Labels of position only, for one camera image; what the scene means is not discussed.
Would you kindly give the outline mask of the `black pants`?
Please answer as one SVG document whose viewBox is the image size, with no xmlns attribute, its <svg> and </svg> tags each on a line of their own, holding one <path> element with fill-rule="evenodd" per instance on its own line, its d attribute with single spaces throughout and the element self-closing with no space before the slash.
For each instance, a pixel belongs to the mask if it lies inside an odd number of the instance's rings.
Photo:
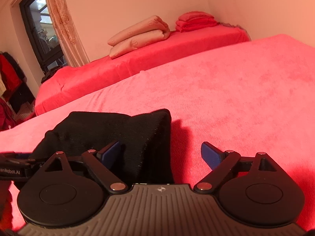
<svg viewBox="0 0 315 236">
<path fill-rule="evenodd" d="M 129 116 L 121 113 L 70 113 L 31 154 L 47 160 L 57 151 L 80 156 L 100 151 L 112 142 L 119 147 L 104 158 L 104 165 L 127 185 L 172 184 L 170 164 L 171 114 L 167 109 Z"/>
</svg>

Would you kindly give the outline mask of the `pink near bed blanket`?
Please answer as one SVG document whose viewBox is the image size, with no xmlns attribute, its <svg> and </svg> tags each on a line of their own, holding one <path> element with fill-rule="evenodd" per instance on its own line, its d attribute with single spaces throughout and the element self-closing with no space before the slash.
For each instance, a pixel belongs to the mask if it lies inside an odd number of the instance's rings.
<svg viewBox="0 0 315 236">
<path fill-rule="evenodd" d="M 1 132 L 1 151 L 31 152 L 72 111 L 170 111 L 171 166 L 195 184 L 202 142 L 268 153 L 305 195 L 298 224 L 314 228 L 314 48 L 287 35 L 209 50 L 133 75 Z"/>
</svg>

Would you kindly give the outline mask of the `red far bed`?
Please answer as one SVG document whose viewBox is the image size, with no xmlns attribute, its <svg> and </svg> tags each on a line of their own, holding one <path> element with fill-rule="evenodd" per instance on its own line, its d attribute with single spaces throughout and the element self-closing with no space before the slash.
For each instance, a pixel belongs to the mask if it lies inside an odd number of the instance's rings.
<svg viewBox="0 0 315 236">
<path fill-rule="evenodd" d="M 165 41 L 119 58 L 106 56 L 82 67 L 64 67 L 41 85 L 35 100 L 35 113 L 46 113 L 140 71 L 249 40 L 247 32 L 239 27 L 218 25 L 190 32 L 173 31 Z"/>
</svg>

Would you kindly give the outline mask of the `dark window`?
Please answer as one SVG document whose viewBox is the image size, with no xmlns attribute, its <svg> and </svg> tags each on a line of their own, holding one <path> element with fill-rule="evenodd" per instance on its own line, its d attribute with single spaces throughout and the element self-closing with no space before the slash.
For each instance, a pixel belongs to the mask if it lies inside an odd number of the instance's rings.
<svg viewBox="0 0 315 236">
<path fill-rule="evenodd" d="M 47 0 L 22 0 L 19 6 L 32 50 L 43 73 L 66 65 Z"/>
</svg>

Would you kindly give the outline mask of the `beige patterned curtain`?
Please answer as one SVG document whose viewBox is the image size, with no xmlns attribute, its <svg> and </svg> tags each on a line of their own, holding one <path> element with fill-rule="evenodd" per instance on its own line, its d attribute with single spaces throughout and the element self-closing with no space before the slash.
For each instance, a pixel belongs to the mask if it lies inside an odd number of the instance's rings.
<svg viewBox="0 0 315 236">
<path fill-rule="evenodd" d="M 46 4 L 68 65 L 81 67 L 89 63 L 89 58 L 73 23 L 66 0 L 46 0 Z"/>
</svg>

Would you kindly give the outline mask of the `red folded blanket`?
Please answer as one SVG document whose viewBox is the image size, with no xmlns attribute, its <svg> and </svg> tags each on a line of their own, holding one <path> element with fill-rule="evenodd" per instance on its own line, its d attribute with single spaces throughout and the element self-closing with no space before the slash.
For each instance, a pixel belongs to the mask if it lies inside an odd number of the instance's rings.
<svg viewBox="0 0 315 236">
<path fill-rule="evenodd" d="M 179 16 L 175 29 L 180 32 L 194 31 L 207 27 L 215 27 L 218 22 L 214 16 L 202 11 L 187 12 Z"/>
</svg>

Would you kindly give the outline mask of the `beige folded quilt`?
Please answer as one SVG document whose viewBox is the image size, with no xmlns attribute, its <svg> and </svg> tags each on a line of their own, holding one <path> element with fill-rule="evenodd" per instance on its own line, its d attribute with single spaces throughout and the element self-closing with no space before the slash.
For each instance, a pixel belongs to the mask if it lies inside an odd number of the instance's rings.
<svg viewBox="0 0 315 236">
<path fill-rule="evenodd" d="M 109 57 L 111 59 L 118 58 L 147 45 L 164 41 L 169 35 L 170 29 L 168 24 L 159 16 L 151 16 L 111 37 L 107 41 L 107 44 L 112 47 Z"/>
</svg>

